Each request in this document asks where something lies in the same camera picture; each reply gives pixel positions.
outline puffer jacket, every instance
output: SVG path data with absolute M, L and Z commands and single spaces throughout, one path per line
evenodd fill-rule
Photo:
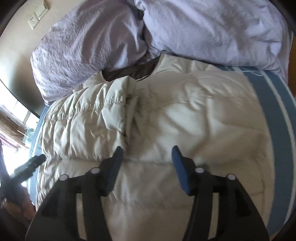
M 112 239 L 179 241 L 193 199 L 181 190 L 172 165 L 175 145 L 212 174 L 234 173 L 268 222 L 272 145 L 252 85 L 243 74 L 165 54 L 141 81 L 126 76 L 105 82 L 99 73 L 51 106 L 42 130 L 47 161 L 38 173 L 37 204 L 60 175 L 83 175 L 121 146 L 115 188 L 102 198 Z M 210 237 L 217 209 L 215 196 Z M 86 239 L 81 196 L 77 210 Z

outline light switch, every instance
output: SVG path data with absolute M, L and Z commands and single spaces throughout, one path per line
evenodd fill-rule
M 28 21 L 28 23 L 32 29 L 34 29 L 37 26 L 38 22 L 39 22 L 39 20 L 38 20 L 35 13 L 32 15 L 32 17 Z
M 35 11 L 35 14 L 39 20 L 48 12 L 48 7 L 46 2 L 43 2 Z

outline blue bedding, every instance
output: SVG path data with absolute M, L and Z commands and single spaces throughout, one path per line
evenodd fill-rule
M 270 130 L 275 169 L 274 200 L 267 226 L 270 235 L 281 229 L 296 206 L 296 103 L 286 83 L 270 71 L 254 67 L 229 67 L 216 65 L 224 71 L 243 73 L 253 85 Z M 37 142 L 39 130 L 48 111 L 46 106 L 40 116 L 30 156 L 40 155 L 41 146 Z M 29 181 L 29 193 L 36 199 L 37 172 Z

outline wooden floor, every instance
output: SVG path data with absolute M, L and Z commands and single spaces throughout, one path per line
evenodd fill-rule
M 289 63 L 289 87 L 296 96 L 296 37 L 294 36 L 292 52 Z

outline silver screw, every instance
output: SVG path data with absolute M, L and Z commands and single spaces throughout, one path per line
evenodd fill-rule
M 98 167 L 95 167 L 95 168 L 91 169 L 92 174 L 97 174 L 99 172 L 100 172 L 100 169 Z
M 227 175 L 227 178 L 229 179 L 229 180 L 235 180 L 237 177 L 235 176 L 235 175 L 233 175 L 233 174 L 228 174 Z
M 197 172 L 197 173 L 204 173 L 205 170 L 204 170 L 202 167 L 197 167 L 197 168 L 195 169 L 195 172 Z
M 61 175 L 61 176 L 59 177 L 59 179 L 60 179 L 61 181 L 65 181 L 65 180 L 68 179 L 68 175 L 63 174 L 63 175 Z

